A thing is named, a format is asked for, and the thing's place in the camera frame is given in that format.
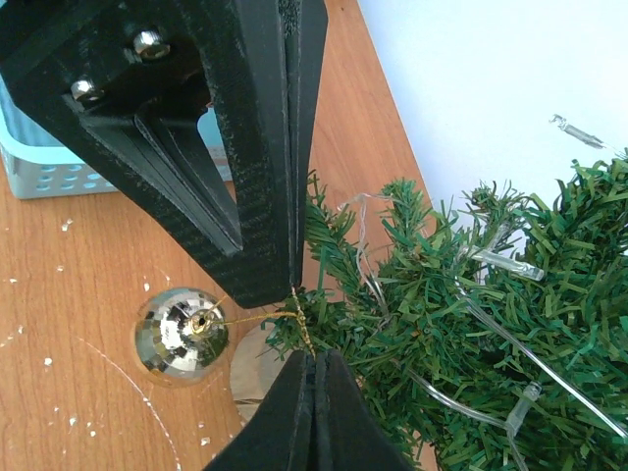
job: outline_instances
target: wood grain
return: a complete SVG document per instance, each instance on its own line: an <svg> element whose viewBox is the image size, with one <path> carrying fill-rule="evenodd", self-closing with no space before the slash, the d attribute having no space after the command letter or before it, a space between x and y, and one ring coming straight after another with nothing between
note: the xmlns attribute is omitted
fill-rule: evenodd
<svg viewBox="0 0 628 471"><path fill-rule="evenodd" d="M335 204L397 177L422 185L356 1L327 3L312 168ZM369 240L376 247L386 239L374 218ZM150 296L180 286L222 292L124 196L19 201L2 173L0 260L1 469L177 469L142 395L184 470L201 469L237 434L229 362L250 324L232 328L228 354L192 388L154 386L133 362L130 331ZM307 261L306 281L316 273ZM232 318L254 314L232 302L225 307Z"/></svg>

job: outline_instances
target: bolt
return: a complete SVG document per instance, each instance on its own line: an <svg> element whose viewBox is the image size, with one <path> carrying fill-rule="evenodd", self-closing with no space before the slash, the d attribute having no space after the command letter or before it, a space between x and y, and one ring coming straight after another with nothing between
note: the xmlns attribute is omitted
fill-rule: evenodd
<svg viewBox="0 0 628 471"><path fill-rule="evenodd" d="M156 31L142 31L133 40L135 53L145 61L156 61L170 54L170 44L166 44Z"/></svg>
<svg viewBox="0 0 628 471"><path fill-rule="evenodd" d="M96 101L105 95L105 92L96 88L88 78L75 81L70 91L72 92L72 97L79 103Z"/></svg>

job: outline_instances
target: white background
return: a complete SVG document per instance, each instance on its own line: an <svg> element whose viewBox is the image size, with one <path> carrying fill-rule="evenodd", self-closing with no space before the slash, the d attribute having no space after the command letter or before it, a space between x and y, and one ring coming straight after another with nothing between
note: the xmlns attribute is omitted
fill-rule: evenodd
<svg viewBox="0 0 628 471"><path fill-rule="evenodd" d="M545 202L571 161L628 146L628 2L359 0L433 201L507 180Z"/></svg>

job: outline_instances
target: blue plastic basket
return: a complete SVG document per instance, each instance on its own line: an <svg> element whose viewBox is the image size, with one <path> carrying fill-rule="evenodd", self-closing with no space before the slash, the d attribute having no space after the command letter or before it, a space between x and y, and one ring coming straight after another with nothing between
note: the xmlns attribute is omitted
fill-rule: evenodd
<svg viewBox="0 0 628 471"><path fill-rule="evenodd" d="M231 180L216 115L209 110L198 130L223 180ZM101 193L116 189L13 103L0 78L0 152L19 199Z"/></svg>

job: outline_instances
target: gold string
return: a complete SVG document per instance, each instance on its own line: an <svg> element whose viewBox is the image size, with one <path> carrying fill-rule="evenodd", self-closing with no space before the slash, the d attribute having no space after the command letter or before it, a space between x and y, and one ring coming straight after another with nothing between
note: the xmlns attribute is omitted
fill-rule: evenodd
<svg viewBox="0 0 628 471"><path fill-rule="evenodd" d="M221 302L223 302L226 298L227 297L224 296L220 301L218 301L218 303L214 305L214 308L218 307L218 305ZM296 297L296 291L294 290L294 288L292 288L292 299L294 299L294 303L296 304L296 312L286 312L286 311L268 312L259 316L246 317L244 319L237 319L235 321L211 321L211 324L214 326L232 326L235 324L242 324L244 322L249 322L249 321L260 321L263 319L273 319L273 318L277 319L280 317L291 317L291 318L296 319L296 322L298 323L298 327L301 331L301 336L303 337L303 341L305 342L305 345L307 345L307 348L310 350L312 357L316 358L316 351L314 350L314 345L312 344L310 335L307 332L307 326L305 325L305 314L303 313L303 310L301 309L301 305L298 302L298 298Z"/></svg>

